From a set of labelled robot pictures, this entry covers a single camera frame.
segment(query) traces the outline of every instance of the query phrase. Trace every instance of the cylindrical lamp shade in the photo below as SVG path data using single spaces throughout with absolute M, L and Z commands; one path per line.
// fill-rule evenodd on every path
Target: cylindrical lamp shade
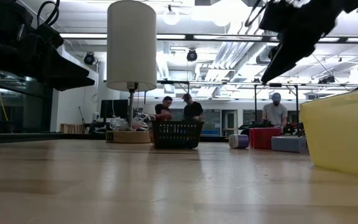
M 151 105 L 151 104 L 145 104 L 143 105 L 143 113 L 148 114 L 148 115 L 155 115 L 155 105 Z
M 138 83 L 136 91 L 157 87 L 155 11 L 139 1 L 117 1 L 108 9 L 107 38 L 108 88 L 128 91 Z

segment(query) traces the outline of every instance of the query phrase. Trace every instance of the person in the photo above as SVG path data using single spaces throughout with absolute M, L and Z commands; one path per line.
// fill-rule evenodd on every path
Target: person
M 200 103 L 193 101 L 191 95 L 188 93 L 184 94 L 182 99 L 187 104 L 185 106 L 185 120 L 200 121 L 204 119 L 204 110 Z
M 162 103 L 155 105 L 156 118 L 159 120 L 169 121 L 172 119 L 171 111 L 169 107 L 172 104 L 172 97 L 166 96 L 162 100 Z
M 272 125 L 281 128 L 281 132 L 283 132 L 287 125 L 288 110 L 280 103 L 281 95 L 279 93 L 273 94 L 272 101 L 273 103 L 264 106 L 262 119 L 270 121 Z

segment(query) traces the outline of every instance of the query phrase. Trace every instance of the plastic laundry basket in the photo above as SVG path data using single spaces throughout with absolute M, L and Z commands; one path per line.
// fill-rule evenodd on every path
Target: plastic laundry basket
M 204 122 L 153 121 L 156 149 L 193 149 L 198 146 Z

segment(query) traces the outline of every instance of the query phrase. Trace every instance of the cap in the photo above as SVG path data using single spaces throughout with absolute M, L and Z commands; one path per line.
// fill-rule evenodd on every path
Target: cap
M 273 101 L 281 101 L 281 95 L 279 93 L 274 93 L 272 96 Z
M 185 100 L 185 101 L 189 100 L 190 98 L 191 98 L 191 95 L 188 94 L 188 93 L 184 94 L 183 97 L 182 97 L 182 99 Z

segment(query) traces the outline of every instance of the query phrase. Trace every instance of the yellow plastic bin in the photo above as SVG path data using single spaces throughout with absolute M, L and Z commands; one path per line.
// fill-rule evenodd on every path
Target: yellow plastic bin
M 311 159 L 358 175 L 358 91 L 301 104 Z

